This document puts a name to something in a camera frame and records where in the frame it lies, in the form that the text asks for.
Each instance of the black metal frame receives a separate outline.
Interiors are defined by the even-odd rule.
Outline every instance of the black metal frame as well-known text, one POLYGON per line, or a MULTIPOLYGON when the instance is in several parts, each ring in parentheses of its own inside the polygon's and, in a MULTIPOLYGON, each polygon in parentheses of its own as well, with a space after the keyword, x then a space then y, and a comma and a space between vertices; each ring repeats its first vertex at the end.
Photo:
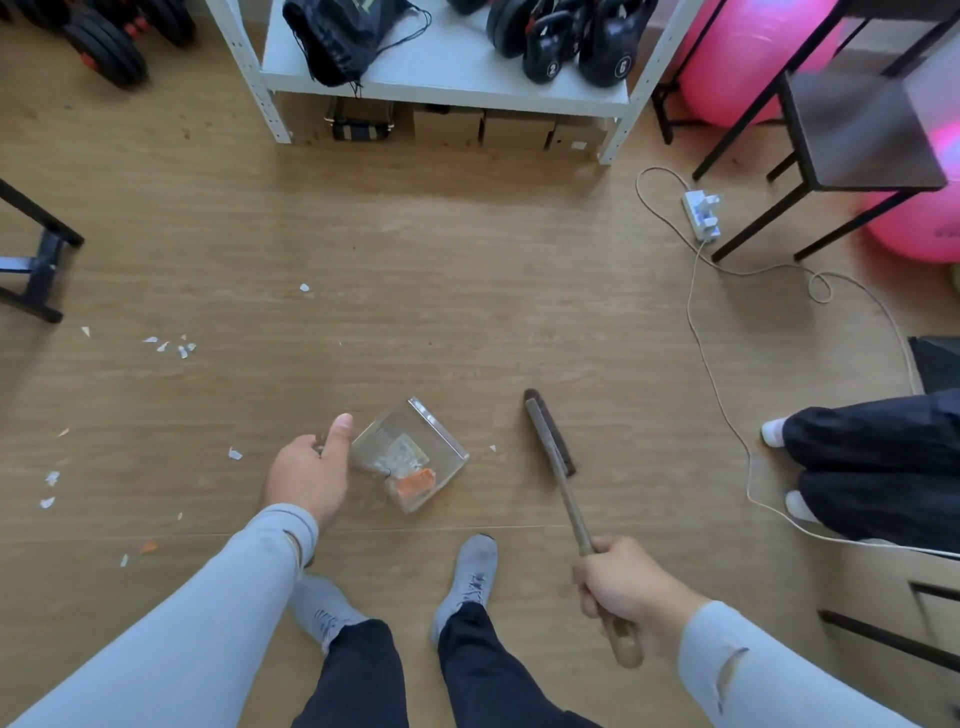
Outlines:
POLYGON ((0 257, 0 273, 17 273, 27 276, 23 293, 14 293, 0 286, 0 302, 10 303, 32 313, 51 324, 58 324, 63 314, 47 305, 53 289, 60 252, 63 245, 80 248, 84 239, 22 192, 0 180, 0 200, 20 210, 43 227, 43 235, 37 247, 36 257, 0 257))
POLYGON ((881 629, 868 622, 847 617, 838 612, 821 609, 817 611, 817 615, 824 624, 832 624, 835 627, 840 627, 840 629, 853 632, 854 635, 865 637, 875 643, 883 644, 904 654, 912 655, 913 657, 919 657, 921 660, 925 660, 932 665, 945 667, 953 672, 960 672, 960 655, 947 652, 944 649, 940 649, 940 647, 934 647, 930 644, 911 640, 909 637, 898 635, 896 632, 881 629))

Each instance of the hand brush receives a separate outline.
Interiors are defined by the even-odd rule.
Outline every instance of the hand brush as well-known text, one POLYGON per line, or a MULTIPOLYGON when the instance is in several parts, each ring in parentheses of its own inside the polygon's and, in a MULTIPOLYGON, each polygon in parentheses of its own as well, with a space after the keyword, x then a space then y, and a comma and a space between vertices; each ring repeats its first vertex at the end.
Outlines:
MULTIPOLYGON (((570 475, 576 473, 573 460, 570 458, 570 452, 567 450, 564 438, 557 429, 553 418, 550 417, 550 412, 547 410, 540 392, 536 389, 528 389, 523 393, 523 399, 527 414, 530 415, 530 420, 540 437, 540 443, 546 450, 553 474, 557 478, 557 487, 564 498, 566 514, 570 518, 570 525, 573 527, 573 535, 577 540, 577 547, 580 548, 580 555, 590 556, 596 553, 596 549, 593 548, 593 541, 590 539, 589 531, 587 531, 584 514, 581 513, 567 480, 570 475)), ((607 639, 610 640, 613 657, 616 658, 617 663, 622 667, 639 667, 643 663, 643 652, 636 639, 636 625, 610 614, 599 604, 597 604, 597 609, 600 612, 600 619, 603 621, 604 630, 607 632, 607 639)))

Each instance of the white metal shelf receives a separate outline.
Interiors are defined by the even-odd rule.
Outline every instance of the white metal shelf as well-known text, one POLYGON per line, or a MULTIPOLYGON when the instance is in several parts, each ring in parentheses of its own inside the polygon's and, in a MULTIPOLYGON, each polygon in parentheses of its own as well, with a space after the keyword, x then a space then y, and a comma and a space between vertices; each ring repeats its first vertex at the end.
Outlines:
MULTIPOLYGON (((627 86, 597 88, 568 63, 551 84, 537 85, 523 75, 520 59, 505 59, 487 40, 488 10, 458 15, 446 0, 418 0, 433 13, 422 36, 385 51, 363 77, 363 95, 421 104, 482 109, 615 117, 630 105, 627 86)), ((423 15, 408 12, 384 45, 422 27, 423 15)), ((274 0, 263 53, 263 78, 272 91, 352 96, 349 85, 328 88, 310 78, 306 58, 283 19, 283 0, 274 0)))
MULTIPOLYGON (((679 0, 628 95, 626 84, 613 88, 588 84, 575 62, 553 83, 534 84, 523 75, 520 59, 507 60, 493 50, 486 35, 487 10, 462 17, 446 0, 418 0, 433 13, 433 25, 422 36, 385 51, 364 74, 362 93, 391 101, 614 118, 616 124, 599 154, 601 163, 610 164, 703 3, 679 0)), ((306 58, 283 19, 283 0, 273 0, 262 64, 244 29, 238 0, 206 4, 276 141, 289 144, 291 135, 274 104, 275 91, 353 94, 349 85, 328 88, 310 78, 306 58)), ((384 44, 410 35, 422 23, 421 14, 407 13, 384 44)))

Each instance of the hand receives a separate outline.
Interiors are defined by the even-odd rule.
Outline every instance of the hand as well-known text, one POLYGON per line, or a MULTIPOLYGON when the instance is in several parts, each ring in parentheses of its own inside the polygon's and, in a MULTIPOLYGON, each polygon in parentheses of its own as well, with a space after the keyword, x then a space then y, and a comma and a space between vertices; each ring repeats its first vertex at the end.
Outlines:
POLYGON ((580 608, 591 619, 598 605, 636 624, 644 652, 676 660, 687 623, 709 603, 664 571, 636 540, 593 539, 597 553, 573 566, 580 608))
POLYGON ((291 503, 309 512, 323 533, 340 512, 347 495, 347 460, 353 418, 340 415, 326 435, 324 454, 316 435, 301 435, 276 456, 263 487, 261 508, 291 503))

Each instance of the grey sock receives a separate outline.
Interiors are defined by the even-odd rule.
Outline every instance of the grey sock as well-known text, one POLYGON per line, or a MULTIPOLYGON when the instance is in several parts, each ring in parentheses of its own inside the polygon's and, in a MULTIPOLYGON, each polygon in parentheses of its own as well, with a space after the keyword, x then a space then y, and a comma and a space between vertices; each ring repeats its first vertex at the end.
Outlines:
POLYGON ((434 646, 440 641, 446 621, 468 601, 487 606, 493 580, 496 577, 496 541, 490 536, 479 533, 467 539, 457 554, 457 563, 453 568, 453 586, 450 593, 437 607, 430 625, 430 640, 434 646))
POLYGON ((330 651, 330 643, 340 630, 369 619, 350 606, 347 597, 332 581, 320 576, 300 577, 290 597, 290 608, 300 626, 320 643, 324 655, 330 651))

